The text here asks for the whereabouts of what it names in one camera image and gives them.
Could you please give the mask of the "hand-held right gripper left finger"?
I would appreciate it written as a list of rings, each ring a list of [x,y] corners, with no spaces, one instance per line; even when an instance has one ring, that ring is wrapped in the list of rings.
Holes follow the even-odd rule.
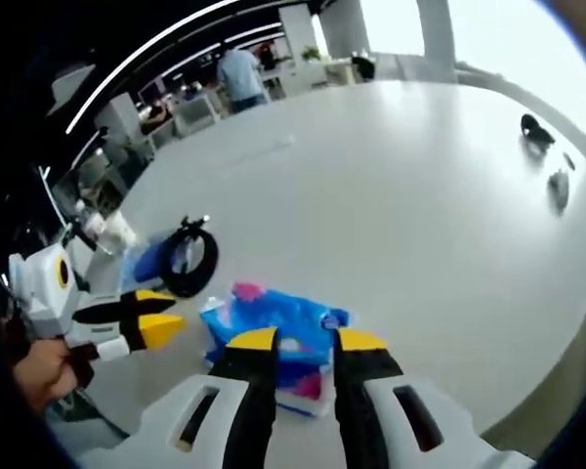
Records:
[[[278,332],[235,336],[206,375],[143,414],[143,468],[262,468],[275,420]]]

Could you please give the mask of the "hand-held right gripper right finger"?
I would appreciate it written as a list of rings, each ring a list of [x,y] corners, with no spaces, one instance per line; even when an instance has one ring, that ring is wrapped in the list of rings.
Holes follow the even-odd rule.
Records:
[[[403,373],[377,336],[333,331],[335,415],[349,468],[482,468],[472,417],[431,382]]]

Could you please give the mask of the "person's left hand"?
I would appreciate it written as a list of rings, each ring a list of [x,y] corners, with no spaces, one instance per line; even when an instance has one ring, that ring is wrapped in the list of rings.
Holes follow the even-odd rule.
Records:
[[[33,342],[27,355],[13,366],[13,375],[27,403],[39,414],[79,386],[70,351],[59,338]]]

